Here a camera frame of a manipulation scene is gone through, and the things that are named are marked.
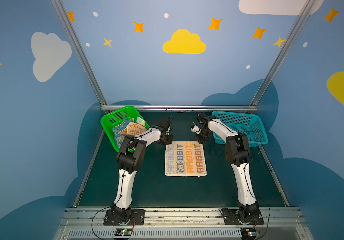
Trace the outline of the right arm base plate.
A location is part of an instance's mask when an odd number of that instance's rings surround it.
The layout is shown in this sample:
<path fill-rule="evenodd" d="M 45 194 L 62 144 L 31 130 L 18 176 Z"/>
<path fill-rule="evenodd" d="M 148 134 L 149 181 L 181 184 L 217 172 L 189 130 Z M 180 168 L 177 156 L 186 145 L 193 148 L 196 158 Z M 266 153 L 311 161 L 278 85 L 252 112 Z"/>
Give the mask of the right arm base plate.
<path fill-rule="evenodd" d="M 220 214 L 225 225 L 264 225 L 265 221 L 260 211 L 247 214 L 239 209 L 222 208 Z"/>

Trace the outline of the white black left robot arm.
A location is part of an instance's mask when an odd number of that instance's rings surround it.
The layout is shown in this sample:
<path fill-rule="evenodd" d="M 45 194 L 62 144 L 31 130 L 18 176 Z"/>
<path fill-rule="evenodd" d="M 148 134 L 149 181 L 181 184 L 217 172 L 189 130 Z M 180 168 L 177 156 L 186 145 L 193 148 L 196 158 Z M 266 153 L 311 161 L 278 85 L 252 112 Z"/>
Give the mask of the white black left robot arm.
<path fill-rule="evenodd" d="M 137 171 L 145 158 L 146 148 L 152 143 L 169 145 L 173 135 L 171 121 L 163 118 L 156 126 L 138 135 L 126 135 L 117 154 L 119 184 L 116 198 L 110 207 L 108 217 L 124 225 L 129 222 L 132 207 L 132 191 Z"/>

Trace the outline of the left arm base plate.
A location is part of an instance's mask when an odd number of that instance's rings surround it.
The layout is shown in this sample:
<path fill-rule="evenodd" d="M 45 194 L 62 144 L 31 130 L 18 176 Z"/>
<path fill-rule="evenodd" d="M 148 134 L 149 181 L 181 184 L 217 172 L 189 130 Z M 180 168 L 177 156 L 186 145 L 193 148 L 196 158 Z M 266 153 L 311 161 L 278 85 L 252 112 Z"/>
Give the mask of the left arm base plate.
<path fill-rule="evenodd" d="M 104 219 L 104 226 L 142 226 L 145 220 L 145 210 L 108 210 Z"/>

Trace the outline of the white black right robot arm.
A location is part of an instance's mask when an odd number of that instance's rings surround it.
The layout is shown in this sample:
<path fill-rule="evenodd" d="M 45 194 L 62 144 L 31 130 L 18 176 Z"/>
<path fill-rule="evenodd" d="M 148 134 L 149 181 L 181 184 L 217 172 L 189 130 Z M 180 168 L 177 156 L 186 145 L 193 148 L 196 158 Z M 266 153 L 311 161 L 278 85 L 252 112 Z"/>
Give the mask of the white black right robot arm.
<path fill-rule="evenodd" d="M 217 116 L 197 115 L 198 124 L 191 126 L 200 144 L 207 141 L 212 133 L 217 134 L 225 143 L 225 158 L 231 165 L 238 190 L 238 219 L 247 224 L 261 214 L 250 177 L 250 145 L 245 133 L 236 132 L 226 126 Z"/>

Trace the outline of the rabbit letter print towel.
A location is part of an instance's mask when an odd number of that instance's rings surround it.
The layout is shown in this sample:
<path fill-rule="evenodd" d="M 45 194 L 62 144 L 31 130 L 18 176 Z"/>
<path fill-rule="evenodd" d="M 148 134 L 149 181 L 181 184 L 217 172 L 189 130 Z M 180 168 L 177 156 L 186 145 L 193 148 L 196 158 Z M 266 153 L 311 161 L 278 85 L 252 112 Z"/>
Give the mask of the rabbit letter print towel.
<path fill-rule="evenodd" d="M 195 141 L 173 141 L 166 146 L 165 175 L 203 177 L 207 175 L 203 145 Z"/>

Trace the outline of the orange bunny print towel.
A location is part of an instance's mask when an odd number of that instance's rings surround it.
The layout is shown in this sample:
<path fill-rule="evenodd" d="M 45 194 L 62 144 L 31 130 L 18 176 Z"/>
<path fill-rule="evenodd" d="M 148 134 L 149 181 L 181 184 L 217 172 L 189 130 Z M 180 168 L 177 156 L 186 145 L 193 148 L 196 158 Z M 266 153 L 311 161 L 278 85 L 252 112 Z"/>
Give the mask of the orange bunny print towel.
<path fill-rule="evenodd" d="M 141 124 L 130 122 L 124 130 L 119 132 L 119 135 L 138 136 L 147 130 L 148 129 Z"/>

